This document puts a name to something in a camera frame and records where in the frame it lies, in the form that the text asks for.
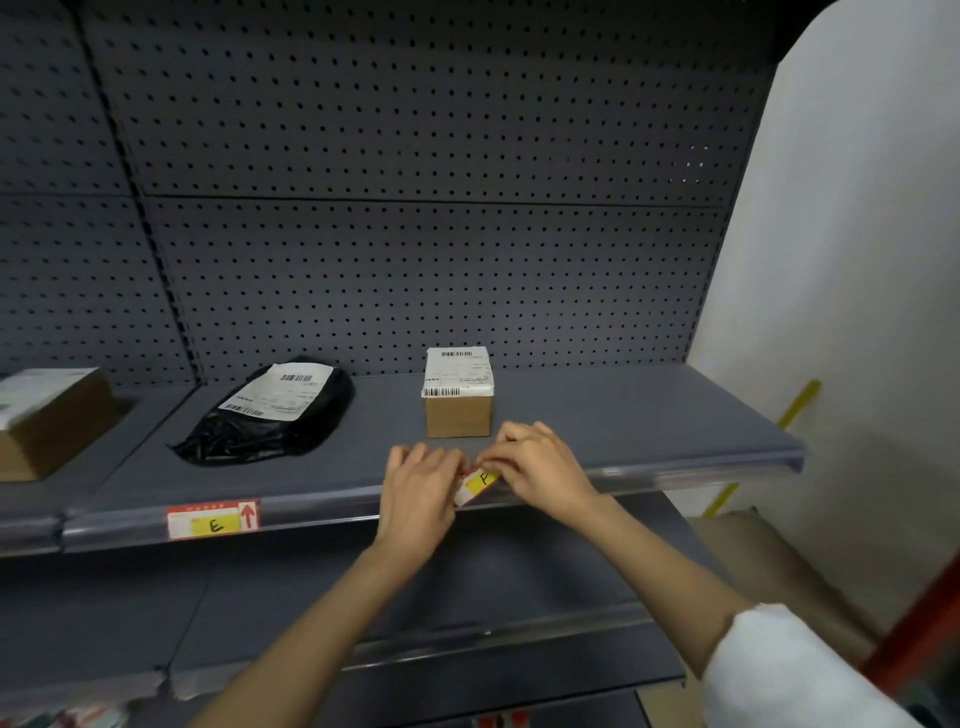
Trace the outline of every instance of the white sleeve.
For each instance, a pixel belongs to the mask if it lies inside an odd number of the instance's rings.
[[[704,673],[709,728],[919,728],[782,604],[738,615]]]

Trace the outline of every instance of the white shipping label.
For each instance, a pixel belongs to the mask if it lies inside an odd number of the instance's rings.
[[[426,350],[421,397],[492,397],[487,347]]]
[[[25,369],[0,381],[0,430],[47,406],[92,369]]]
[[[274,364],[218,409],[264,420],[293,422],[317,398],[331,374],[333,367],[326,364],[304,361]]]

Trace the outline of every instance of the pegboard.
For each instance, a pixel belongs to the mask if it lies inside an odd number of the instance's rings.
[[[0,372],[100,366],[114,384],[192,383],[133,203],[0,195]]]
[[[308,353],[423,371],[431,346],[494,366],[681,362],[726,212],[696,208],[152,199],[211,381]]]
[[[726,206],[772,3],[97,0],[147,195]]]
[[[0,194],[124,194],[128,183],[69,13],[0,2]]]

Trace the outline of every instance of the person's left arm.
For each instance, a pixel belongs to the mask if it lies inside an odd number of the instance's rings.
[[[303,728],[370,623],[453,523],[459,450],[393,448],[376,538],[334,587],[220,693],[189,728]]]

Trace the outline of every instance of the wall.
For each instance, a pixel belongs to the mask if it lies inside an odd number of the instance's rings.
[[[841,0],[777,74],[689,362],[776,418],[797,478],[742,488],[889,627],[960,547],[960,3]],[[714,490],[679,494],[690,513]]]

